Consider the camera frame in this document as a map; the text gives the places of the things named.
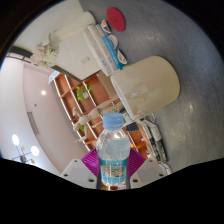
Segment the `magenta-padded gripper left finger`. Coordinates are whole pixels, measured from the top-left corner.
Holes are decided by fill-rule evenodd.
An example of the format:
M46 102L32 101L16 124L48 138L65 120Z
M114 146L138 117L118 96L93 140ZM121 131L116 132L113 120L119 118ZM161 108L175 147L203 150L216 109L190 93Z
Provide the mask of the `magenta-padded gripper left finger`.
M98 175L99 159L95 149L81 159L72 159L61 173L63 179L89 189L97 188Z

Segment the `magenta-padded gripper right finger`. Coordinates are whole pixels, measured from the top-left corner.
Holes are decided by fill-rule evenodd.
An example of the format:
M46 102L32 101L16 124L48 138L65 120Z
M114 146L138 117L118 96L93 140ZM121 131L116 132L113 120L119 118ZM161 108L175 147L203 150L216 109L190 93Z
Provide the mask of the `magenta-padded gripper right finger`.
M154 159L145 159L135 149L130 150L127 172L131 189L143 187L166 176L166 171Z

